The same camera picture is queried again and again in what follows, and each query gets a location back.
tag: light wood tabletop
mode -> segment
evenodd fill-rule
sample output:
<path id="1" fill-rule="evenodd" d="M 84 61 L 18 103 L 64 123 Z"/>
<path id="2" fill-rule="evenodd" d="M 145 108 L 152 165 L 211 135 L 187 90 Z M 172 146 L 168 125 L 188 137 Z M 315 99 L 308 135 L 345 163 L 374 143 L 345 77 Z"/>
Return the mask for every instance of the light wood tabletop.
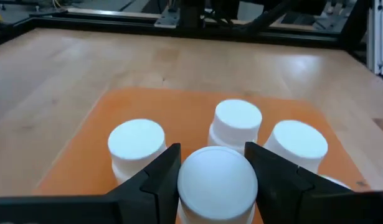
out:
<path id="1" fill-rule="evenodd" d="M 36 29 L 0 45 L 0 195 L 31 194 L 98 99 L 129 86 L 310 102 L 383 189 L 383 81 L 346 52 Z"/>

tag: white object top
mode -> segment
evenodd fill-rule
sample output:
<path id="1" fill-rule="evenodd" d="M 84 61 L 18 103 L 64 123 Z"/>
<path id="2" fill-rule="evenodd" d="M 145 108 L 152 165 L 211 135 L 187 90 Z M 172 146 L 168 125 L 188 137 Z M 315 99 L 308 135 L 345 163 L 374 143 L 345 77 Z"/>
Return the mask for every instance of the white object top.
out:
<path id="1" fill-rule="evenodd" d="M 244 156 L 226 147 L 209 146 L 184 161 L 177 188 L 181 201 L 194 213 L 210 220 L 229 220 L 251 209 L 258 180 Z"/>
<path id="2" fill-rule="evenodd" d="M 224 100 L 216 106 L 212 129 L 230 145 L 243 145 L 257 138 L 262 114 L 253 104 L 237 99 Z"/>
<path id="3" fill-rule="evenodd" d="M 274 127 L 273 135 L 284 149 L 298 157 L 318 159 L 328 151 L 323 135 L 301 121 L 280 121 Z"/>
<path id="4" fill-rule="evenodd" d="M 111 154 L 119 159 L 144 159 L 165 145 L 162 127 L 148 119 L 134 119 L 116 127 L 108 138 Z"/>

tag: orange tray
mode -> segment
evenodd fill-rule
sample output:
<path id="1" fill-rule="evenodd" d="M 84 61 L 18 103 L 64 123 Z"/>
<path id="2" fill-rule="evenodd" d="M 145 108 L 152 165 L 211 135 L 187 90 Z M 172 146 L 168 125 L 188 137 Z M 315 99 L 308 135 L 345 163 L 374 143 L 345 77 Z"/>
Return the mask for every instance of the orange tray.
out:
<path id="1" fill-rule="evenodd" d="M 284 119 L 300 120 L 315 127 L 327 139 L 329 147 L 319 174 L 338 179 L 355 191 L 369 190 L 324 116 L 308 103 L 250 95 L 128 88 L 111 91 L 100 99 L 34 193 L 90 195 L 105 194 L 115 188 L 107 139 L 116 126 L 130 119 L 148 118 L 158 122 L 166 133 L 168 146 L 181 143 L 183 161 L 207 145 L 215 107 L 228 98 L 247 100 L 261 110 L 259 145 L 265 143 L 274 125 Z M 253 223 L 262 223 L 258 210 Z"/>

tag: white plastic cap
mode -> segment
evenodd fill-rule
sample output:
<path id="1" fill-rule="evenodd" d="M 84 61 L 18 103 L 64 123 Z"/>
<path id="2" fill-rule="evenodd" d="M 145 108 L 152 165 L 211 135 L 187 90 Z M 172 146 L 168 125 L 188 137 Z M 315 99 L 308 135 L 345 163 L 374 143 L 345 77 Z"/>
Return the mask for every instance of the white plastic cap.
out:
<path id="1" fill-rule="evenodd" d="M 257 139 L 262 114 L 244 100 L 224 100 L 216 106 L 212 129 L 215 135 L 232 146 Z"/>
<path id="2" fill-rule="evenodd" d="M 326 175 L 320 175 L 320 176 L 321 176 L 321 177 L 324 177 L 324 178 L 327 179 L 327 180 L 330 180 L 330 181 L 334 182 L 335 184 L 338 184 L 338 185 L 340 185 L 340 186 L 342 186 L 342 187 L 345 187 L 345 188 L 347 188 L 347 189 L 350 189 L 350 187 L 349 187 L 348 185 L 342 183 L 342 182 L 339 181 L 339 180 L 336 180 L 336 179 L 334 179 L 334 178 L 332 178 L 332 177 L 328 177 L 328 176 L 326 176 Z"/>
<path id="3" fill-rule="evenodd" d="M 118 182 L 118 185 L 126 182 L 128 179 L 130 179 L 130 176 L 122 173 L 114 163 L 112 163 L 112 171 L 115 175 L 116 181 Z"/>
<path id="4" fill-rule="evenodd" d="M 240 217 L 223 222 L 222 220 L 206 220 L 188 210 L 187 207 L 185 207 L 185 209 L 183 208 L 181 200 L 179 200 L 179 205 L 177 206 L 177 214 L 179 215 L 182 224 L 251 224 L 253 221 L 253 216 L 255 215 L 255 206 L 252 206 L 249 211 L 245 212 Z"/>
<path id="5" fill-rule="evenodd" d="M 206 220 L 247 218 L 258 193 L 252 166 L 236 151 L 210 146 L 193 152 L 177 179 L 183 209 Z"/>
<path id="6" fill-rule="evenodd" d="M 130 178 L 166 149 L 165 133 L 154 121 L 134 119 L 111 132 L 108 148 L 116 168 Z"/>
<path id="7" fill-rule="evenodd" d="M 328 144 L 315 128 L 300 121 L 285 120 L 276 124 L 264 148 L 317 173 Z"/>
<path id="8" fill-rule="evenodd" d="M 209 127 L 209 135 L 208 135 L 208 146 L 224 146 L 229 149 L 236 150 L 241 155 L 244 155 L 245 152 L 245 143 L 242 142 L 239 145 L 230 145 L 227 144 L 227 142 L 221 140 L 215 135 L 215 132 L 213 130 L 213 125 L 210 125 Z"/>

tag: wooden table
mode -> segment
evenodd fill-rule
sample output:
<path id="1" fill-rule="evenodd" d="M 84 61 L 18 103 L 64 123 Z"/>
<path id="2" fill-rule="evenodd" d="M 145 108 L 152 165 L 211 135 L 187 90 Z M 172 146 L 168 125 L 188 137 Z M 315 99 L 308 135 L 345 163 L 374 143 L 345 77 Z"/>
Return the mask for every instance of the wooden table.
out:
<path id="1" fill-rule="evenodd" d="M 0 46 L 0 195 L 29 195 L 108 90 L 304 100 L 383 189 L 383 81 L 340 50 L 37 29 Z"/>
<path id="2" fill-rule="evenodd" d="M 117 183 L 111 169 L 108 136 L 116 126 L 130 119 L 147 118 L 158 122 L 165 131 L 168 145 L 181 143 L 183 161 L 195 150 L 207 146 L 215 106 L 228 98 L 242 98 L 259 107 L 263 116 L 258 134 L 261 146 L 274 125 L 284 119 L 300 120 L 316 128 L 328 142 L 328 153 L 319 174 L 338 179 L 355 191 L 369 190 L 324 116 L 308 103 L 255 95 L 127 88 L 111 91 L 100 99 L 34 193 L 92 195 L 114 189 Z M 261 222 L 256 215 L 254 223 Z"/>

